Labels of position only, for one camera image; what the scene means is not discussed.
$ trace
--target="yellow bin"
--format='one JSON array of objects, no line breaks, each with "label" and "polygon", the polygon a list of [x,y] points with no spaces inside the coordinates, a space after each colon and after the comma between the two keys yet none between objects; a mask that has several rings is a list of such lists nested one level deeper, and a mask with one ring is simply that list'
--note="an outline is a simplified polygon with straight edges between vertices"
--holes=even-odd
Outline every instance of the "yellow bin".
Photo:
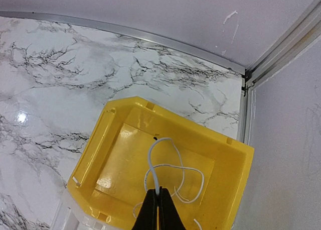
[{"label": "yellow bin", "polygon": [[[147,153],[154,137],[172,138],[183,165],[204,173],[204,189],[195,202],[185,204],[173,197],[185,227],[198,229],[196,219],[203,230],[230,230],[254,149],[139,97],[110,101],[103,109],[67,185],[82,210],[111,226],[132,228],[133,207],[145,197]],[[153,165],[180,165],[170,141],[156,145],[151,159]],[[156,172],[159,184],[170,192],[181,183],[180,169],[159,167]],[[181,196],[193,199],[200,184],[199,173],[186,170]],[[147,186],[154,188],[151,174]]]}]

